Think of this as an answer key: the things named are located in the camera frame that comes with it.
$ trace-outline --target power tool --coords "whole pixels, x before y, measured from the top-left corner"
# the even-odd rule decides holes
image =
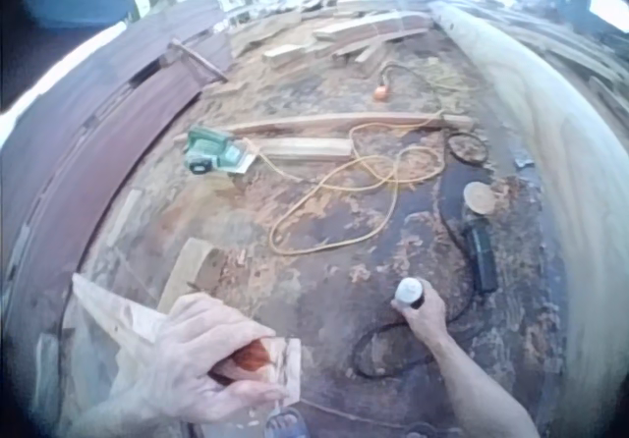
[[[212,170],[238,171],[247,152],[232,141],[232,136],[206,128],[192,128],[184,149],[185,165],[193,174]]]

